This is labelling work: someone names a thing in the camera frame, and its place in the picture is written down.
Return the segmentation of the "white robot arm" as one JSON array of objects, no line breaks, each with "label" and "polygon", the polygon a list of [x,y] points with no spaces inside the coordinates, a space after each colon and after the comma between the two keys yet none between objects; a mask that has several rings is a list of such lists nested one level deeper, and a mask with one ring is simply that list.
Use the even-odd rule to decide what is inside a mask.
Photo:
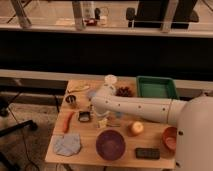
[{"label": "white robot arm", "polygon": [[115,96],[115,87],[103,84],[91,99],[99,115],[115,111],[139,115],[177,128],[174,171],[213,171],[213,97],[190,101]]}]

